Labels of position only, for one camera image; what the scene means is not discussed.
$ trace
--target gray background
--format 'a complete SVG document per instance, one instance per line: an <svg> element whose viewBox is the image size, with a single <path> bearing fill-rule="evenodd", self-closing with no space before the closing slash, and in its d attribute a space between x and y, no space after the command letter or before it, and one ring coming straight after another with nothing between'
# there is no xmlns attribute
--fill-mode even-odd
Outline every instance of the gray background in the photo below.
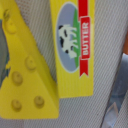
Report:
<svg viewBox="0 0 128 128"><path fill-rule="evenodd" d="M56 80L49 0L16 0ZM60 100L57 120L0 120L0 128L100 128L128 27L127 0L96 0L93 97ZM128 128L128 95L115 128Z"/></svg>

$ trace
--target yellow plastic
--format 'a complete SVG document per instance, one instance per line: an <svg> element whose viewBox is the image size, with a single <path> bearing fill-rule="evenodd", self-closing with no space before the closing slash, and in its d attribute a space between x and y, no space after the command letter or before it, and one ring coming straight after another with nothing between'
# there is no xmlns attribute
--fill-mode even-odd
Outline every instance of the yellow plastic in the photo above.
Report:
<svg viewBox="0 0 128 128"><path fill-rule="evenodd" d="M68 21L71 20L73 15L72 12L68 12L70 7L68 6L65 15L61 15L61 10L68 4L76 7L78 10L78 1L84 0L50 0L51 4L51 14L52 14L52 25L53 25L53 35L54 35L54 48L55 48L55 58L56 58L56 69L57 69L57 81L58 81L58 91L60 98L72 98L72 97L83 97L93 95L93 85L94 85L94 12L95 12L95 0L88 0L88 16L91 18L91 57L89 59L89 75L83 74L80 76L80 67L73 71L67 71L62 62L58 50L57 34L58 31L58 19L61 16L61 22L63 25L66 23L69 26Z"/></svg>
<svg viewBox="0 0 128 128"><path fill-rule="evenodd" d="M48 119L59 115L57 86L24 23L14 0L0 0L10 69L0 89L0 116L6 119Z"/></svg>

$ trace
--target cow illustration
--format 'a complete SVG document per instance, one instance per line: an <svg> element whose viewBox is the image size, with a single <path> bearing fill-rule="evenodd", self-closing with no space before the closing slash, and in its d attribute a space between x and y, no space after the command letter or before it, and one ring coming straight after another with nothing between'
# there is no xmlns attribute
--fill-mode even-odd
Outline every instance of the cow illustration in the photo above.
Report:
<svg viewBox="0 0 128 128"><path fill-rule="evenodd" d="M77 40L71 40L71 37L77 37L75 34L76 31L77 29L70 25L59 26L59 37L62 51L68 54L71 59L77 57L77 54L73 50L74 47L78 49L78 45L76 45Z"/></svg>

